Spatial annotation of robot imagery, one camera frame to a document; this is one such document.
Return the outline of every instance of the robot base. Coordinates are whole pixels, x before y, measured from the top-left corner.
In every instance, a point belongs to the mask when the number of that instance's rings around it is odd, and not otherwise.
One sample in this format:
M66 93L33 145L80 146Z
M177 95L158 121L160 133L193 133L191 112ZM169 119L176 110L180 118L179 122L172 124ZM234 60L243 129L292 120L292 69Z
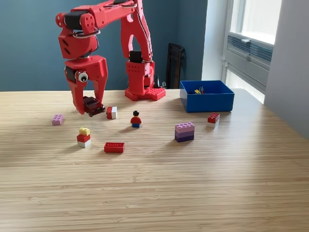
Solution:
M164 88L151 88L146 90L146 93L144 96L135 95L130 92L130 90L127 88L125 90L125 96L132 101L136 101L138 99L151 99L153 101L157 101L161 98L163 98L166 95L166 91Z

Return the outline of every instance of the blue box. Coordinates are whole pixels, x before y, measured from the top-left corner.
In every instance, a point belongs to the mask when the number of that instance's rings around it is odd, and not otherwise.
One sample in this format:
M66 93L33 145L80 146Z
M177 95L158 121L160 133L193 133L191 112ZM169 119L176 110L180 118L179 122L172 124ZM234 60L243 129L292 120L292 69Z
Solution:
M205 94L195 94L201 86ZM188 113L232 111L234 95L222 81L180 82L180 98Z

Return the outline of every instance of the red torso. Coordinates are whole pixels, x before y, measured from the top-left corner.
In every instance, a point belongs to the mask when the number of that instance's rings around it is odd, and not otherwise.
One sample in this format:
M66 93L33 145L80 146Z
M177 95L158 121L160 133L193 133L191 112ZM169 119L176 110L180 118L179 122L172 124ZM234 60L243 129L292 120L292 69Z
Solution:
M139 117L133 117L131 118L132 124L141 124L141 119Z

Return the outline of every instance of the white lego brick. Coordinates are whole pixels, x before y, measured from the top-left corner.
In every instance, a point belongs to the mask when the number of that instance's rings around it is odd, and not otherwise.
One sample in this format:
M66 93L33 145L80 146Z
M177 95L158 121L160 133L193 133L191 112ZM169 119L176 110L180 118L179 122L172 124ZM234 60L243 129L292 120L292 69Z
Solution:
M117 119L117 112L112 113L112 119Z
M112 113L116 112L117 113L117 106L112 107Z
M112 119L117 119L117 106L112 107Z
M218 119L218 121L217 121L216 123L206 122L206 125L207 125L208 127L215 128L216 126L219 125L219 121L220 121L220 119Z
M90 144L91 144L91 139L89 139L86 143L77 141L77 145L80 146L80 147L83 147L83 148L88 147Z

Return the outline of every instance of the blue wall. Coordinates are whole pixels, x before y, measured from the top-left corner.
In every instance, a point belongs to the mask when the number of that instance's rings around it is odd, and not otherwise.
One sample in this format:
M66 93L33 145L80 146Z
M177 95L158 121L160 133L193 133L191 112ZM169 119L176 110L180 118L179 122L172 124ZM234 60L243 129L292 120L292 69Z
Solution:
M182 80L201 80L207 0L179 0L178 44L186 51Z
M69 90L58 44L55 16L100 0L6 0L0 7L0 91ZM177 0L145 0L156 73L165 79L168 43L177 42ZM120 43L120 21L101 30L95 54L107 59L106 89L125 89L127 74Z

